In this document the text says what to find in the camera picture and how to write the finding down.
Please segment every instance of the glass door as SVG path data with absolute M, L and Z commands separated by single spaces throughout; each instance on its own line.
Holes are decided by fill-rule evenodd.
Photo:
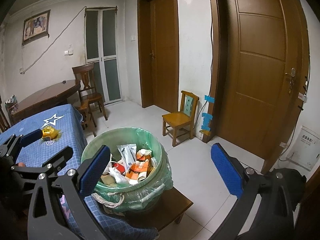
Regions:
M 87 9 L 85 19 L 87 63 L 94 62 L 97 91 L 105 104 L 122 100 L 117 65 L 116 8 Z

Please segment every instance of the white notice board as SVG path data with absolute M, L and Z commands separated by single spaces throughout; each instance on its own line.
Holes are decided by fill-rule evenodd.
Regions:
M 311 171 L 320 157 L 319 141 L 320 136 L 318 134 L 302 126 L 287 157 L 290 157 L 294 153 L 290 159 Z

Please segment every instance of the white star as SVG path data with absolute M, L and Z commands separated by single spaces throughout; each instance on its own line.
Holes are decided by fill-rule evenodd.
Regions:
M 45 127 L 45 126 L 48 125 L 48 124 L 56 125 L 56 121 L 59 120 L 59 119 L 61 119 L 62 117 L 64 117 L 64 115 L 57 117 L 57 114 L 54 114 L 53 117 L 44 120 L 44 121 L 45 121 L 45 124 L 44 124 L 41 128 Z

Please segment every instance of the painting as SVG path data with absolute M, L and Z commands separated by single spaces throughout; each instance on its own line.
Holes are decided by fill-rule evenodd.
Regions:
M 24 21 L 22 45 L 48 36 L 50 10 L 34 15 Z

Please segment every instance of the tiled floor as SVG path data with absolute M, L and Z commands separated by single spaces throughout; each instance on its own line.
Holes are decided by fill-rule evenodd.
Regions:
M 142 108 L 130 101 L 106 107 L 108 121 L 99 111 L 94 112 L 97 123 L 96 133 L 118 127 L 141 127 L 155 135 L 166 150 L 172 168 L 174 186 L 194 204 L 184 215 L 181 223 L 170 224 L 160 232 L 160 240 L 207 240 L 219 227 L 236 201 L 229 194 L 222 178 L 210 158 L 210 149 L 219 142 L 226 152 L 236 157 L 245 167 L 260 171 L 263 160 L 232 143 L 215 137 L 208 144 L 194 138 L 172 147 L 172 138 L 162 136 L 162 114 L 167 112 L 157 106 Z M 85 130 L 88 142 L 93 139 Z M 257 212 L 261 197 L 257 196 L 248 219 L 242 228 L 247 231 Z

